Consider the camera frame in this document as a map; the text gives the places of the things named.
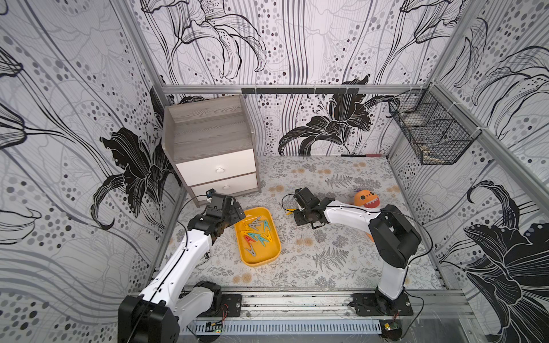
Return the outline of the red clothespin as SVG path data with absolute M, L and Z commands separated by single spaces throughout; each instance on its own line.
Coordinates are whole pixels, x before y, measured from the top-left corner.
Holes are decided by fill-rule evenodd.
M 255 240 L 253 238 L 251 238 L 250 236 L 248 236 L 247 234 L 244 236 L 244 239 L 250 247 L 252 246 L 252 243 L 255 242 Z

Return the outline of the teal clothespin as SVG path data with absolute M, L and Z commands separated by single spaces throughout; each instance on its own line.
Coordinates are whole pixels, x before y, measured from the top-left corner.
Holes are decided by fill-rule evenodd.
M 268 238 L 262 236 L 261 234 L 250 233 L 249 236 L 253 238 L 255 241 L 259 242 L 263 247 L 271 243 L 271 241 Z

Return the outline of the yellow plastic storage tray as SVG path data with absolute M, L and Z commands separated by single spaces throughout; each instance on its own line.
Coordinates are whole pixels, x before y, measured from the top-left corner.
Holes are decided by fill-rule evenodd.
M 246 210 L 244 215 L 234 226 L 242 262 L 249 267 L 259 267 L 275 261 L 282 245 L 270 211 L 255 207 Z

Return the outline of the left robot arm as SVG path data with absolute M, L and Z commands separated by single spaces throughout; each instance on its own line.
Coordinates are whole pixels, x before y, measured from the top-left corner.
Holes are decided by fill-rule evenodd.
M 245 219 L 240 203 L 214 189 L 204 213 L 187 225 L 186 239 L 162 270 L 137 296 L 127 296 L 118 309 L 118 342 L 177 342 L 182 328 L 201 314 L 226 315 L 222 290 L 213 282 L 198 282 L 183 294 L 200 260 L 227 227 Z

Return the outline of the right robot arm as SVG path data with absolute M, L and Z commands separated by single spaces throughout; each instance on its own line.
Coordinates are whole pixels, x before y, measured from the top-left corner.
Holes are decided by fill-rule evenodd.
M 370 234 L 383 260 L 377 299 L 393 304 L 403 295 L 408 265 L 422 238 L 397 207 L 387 205 L 370 211 L 333 198 L 319 200 L 308 188 L 297 189 L 293 198 L 298 204 L 293 211 L 298 226 L 309 224 L 315 230 L 326 224 L 341 224 Z

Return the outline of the orange shark plush toy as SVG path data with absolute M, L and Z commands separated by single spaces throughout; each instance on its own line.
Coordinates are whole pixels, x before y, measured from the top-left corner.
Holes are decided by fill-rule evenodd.
M 381 205 L 379 196 L 370 190 L 361 190 L 354 196 L 353 203 L 356 207 L 377 209 Z

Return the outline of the grey wooden drawer cabinet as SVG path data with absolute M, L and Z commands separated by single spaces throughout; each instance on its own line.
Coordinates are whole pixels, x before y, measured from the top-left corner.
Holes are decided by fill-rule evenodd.
M 255 141 L 241 96 L 164 110 L 162 148 L 197 206 L 210 189 L 232 196 L 260 191 Z M 216 173 L 219 167 L 224 173 Z

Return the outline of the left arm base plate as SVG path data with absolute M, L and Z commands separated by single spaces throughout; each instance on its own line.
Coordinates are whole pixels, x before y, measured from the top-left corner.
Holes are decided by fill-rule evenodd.
M 214 318 L 236 318 L 242 310 L 241 294 L 221 294 L 214 297 L 213 311 L 208 314 Z

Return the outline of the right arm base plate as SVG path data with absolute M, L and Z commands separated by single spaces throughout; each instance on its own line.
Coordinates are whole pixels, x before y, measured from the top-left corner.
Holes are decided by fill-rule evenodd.
M 408 317 L 414 311 L 406 293 L 402 293 L 396 300 L 390 300 L 378 293 L 354 293 L 349 303 L 359 317 Z

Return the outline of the black bar on rail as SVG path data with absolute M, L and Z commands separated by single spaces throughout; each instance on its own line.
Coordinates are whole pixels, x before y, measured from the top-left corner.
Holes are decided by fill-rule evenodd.
M 358 94 L 357 87 L 313 87 L 313 88 L 297 88 L 297 87 L 243 87 L 242 94 Z

